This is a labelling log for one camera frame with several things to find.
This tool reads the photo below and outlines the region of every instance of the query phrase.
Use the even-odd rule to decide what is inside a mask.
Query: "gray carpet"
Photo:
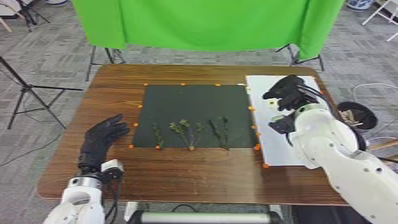
[[[52,24],[42,21],[35,32],[29,33],[24,21],[8,20],[15,33],[8,33],[0,27],[3,55],[29,82],[86,89],[91,46],[74,6],[56,7],[40,2],[36,9]],[[351,90],[363,83],[385,82],[398,85],[398,38],[393,42],[386,42],[388,37],[398,31],[398,26],[392,25],[381,17],[372,20],[367,27],[361,26],[372,11],[358,13],[344,9],[326,44],[328,72],[321,72],[321,75],[337,102],[353,100]],[[123,55],[132,64],[289,65],[290,63],[289,52],[276,53],[274,50],[203,53],[130,46],[123,50]],[[107,63],[104,50],[99,51],[97,61]],[[306,63],[306,66],[319,69],[317,62]],[[19,93],[19,85],[0,74],[0,163],[31,149],[40,148],[63,134],[63,129],[47,112],[29,114],[38,121],[20,115],[13,130],[6,129]],[[51,100],[56,92],[40,91],[40,94]],[[376,86],[361,88],[358,94],[360,102],[369,105],[381,118],[379,127],[367,133],[367,138],[397,137],[398,122],[385,129],[386,124],[398,117],[397,90]],[[56,103],[54,111],[67,124],[72,122],[83,97],[84,93],[68,92]],[[36,106],[29,98],[26,107],[35,108]],[[0,223],[42,223],[58,205],[56,201],[43,200],[36,194],[36,184],[56,148],[58,143],[0,168]],[[395,155],[397,148],[383,150],[379,154]],[[202,209],[203,211],[250,212],[267,210],[267,206],[223,206],[205,205]],[[170,211],[173,207],[175,204],[150,205],[152,210]]]

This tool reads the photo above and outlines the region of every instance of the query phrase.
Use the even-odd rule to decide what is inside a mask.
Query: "backdrop stand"
[[[122,50],[115,49],[113,50],[115,54],[111,54],[111,50],[109,50],[109,48],[106,48],[106,52],[107,52],[111,64],[116,64],[116,55],[118,55],[118,57],[122,59],[122,63],[120,64],[125,64],[127,61],[125,61],[123,56],[122,56]],[[86,82],[90,82],[93,66],[95,65],[104,65],[104,64],[95,62],[95,58],[97,58],[97,46],[93,46],[93,50],[91,50],[91,63],[90,63],[90,69],[88,69],[88,74],[86,74]]]
[[[283,48],[278,49],[276,52],[282,52],[287,48],[289,48],[289,51],[290,51],[290,58],[292,58],[290,66],[294,66],[294,65],[301,65],[303,63],[306,63],[306,62],[310,62],[310,61],[314,61],[314,60],[319,60],[319,61],[321,61],[321,69],[322,69],[322,71],[326,71],[324,59],[322,59],[321,54],[319,54],[319,56],[317,56],[315,58],[312,58],[312,59],[301,61],[301,60],[299,60],[299,53],[298,53],[298,55],[294,55],[294,50],[292,50],[290,44],[287,44],[287,45],[283,46]]]
[[[17,108],[15,108],[15,112],[13,112],[13,116],[11,116],[11,120],[10,120],[10,126],[8,126],[8,129],[11,129],[13,127],[13,123],[15,123],[15,119],[17,119],[17,115],[19,114],[24,114],[24,113],[29,113],[29,112],[35,112],[35,111],[42,111],[42,110],[47,110],[51,115],[54,116],[54,119],[56,121],[59,122],[63,128],[67,128],[61,120],[59,120],[59,117],[58,115],[54,114],[54,111],[51,109],[63,93],[67,92],[67,90],[72,90],[72,91],[84,91],[83,89],[77,89],[77,88],[65,88],[65,87],[56,87],[56,86],[36,86],[36,85],[31,85],[26,80],[22,79],[22,76],[19,75],[8,61],[4,60],[4,57],[0,57],[0,63],[6,67],[6,69],[10,70],[10,73],[13,74],[15,78],[17,78],[17,84],[22,86],[22,93],[20,93],[20,97],[19,97],[19,102],[17,102]],[[52,99],[51,103],[47,104],[38,93],[35,92],[35,89],[56,89],[56,90],[61,90],[56,98]],[[31,109],[31,110],[24,110],[20,111],[20,106],[22,106],[22,101],[24,101],[24,97],[26,97],[26,94],[31,94],[35,99],[38,100],[40,104],[43,107],[36,108],[36,109]]]

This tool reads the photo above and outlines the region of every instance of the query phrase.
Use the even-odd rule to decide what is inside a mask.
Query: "green backdrop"
[[[315,58],[345,0],[74,0],[95,46],[198,51],[301,47]]]

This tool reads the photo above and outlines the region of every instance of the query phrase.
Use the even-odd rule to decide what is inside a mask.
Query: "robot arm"
[[[298,156],[310,169],[324,168],[331,186],[347,203],[376,224],[398,220],[398,175],[379,158],[360,150],[358,135],[317,100],[321,94],[305,80],[289,76],[264,98],[280,99],[290,116],[271,123],[289,135]]]
[[[45,224],[104,224],[102,187],[122,178],[123,166],[118,160],[107,163],[107,152],[115,141],[129,133],[123,115],[109,118],[88,131],[81,150],[81,174],[70,180],[61,205],[52,210]]]

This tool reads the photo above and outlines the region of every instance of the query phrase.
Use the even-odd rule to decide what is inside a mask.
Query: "white sheet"
[[[276,130],[271,128],[269,123],[273,121],[273,117],[282,115],[278,111],[278,104],[271,104],[271,101],[264,100],[264,94],[269,92],[274,84],[287,76],[273,76],[273,75],[250,75],[248,79],[248,93],[251,104],[255,107],[255,123],[258,127],[260,136],[260,144],[264,150],[264,159],[266,163],[271,166],[298,166],[303,165],[301,160],[296,156],[294,148],[287,141],[287,136],[282,135]],[[312,86],[317,90],[321,90],[315,77],[301,76],[306,81],[306,85]]]

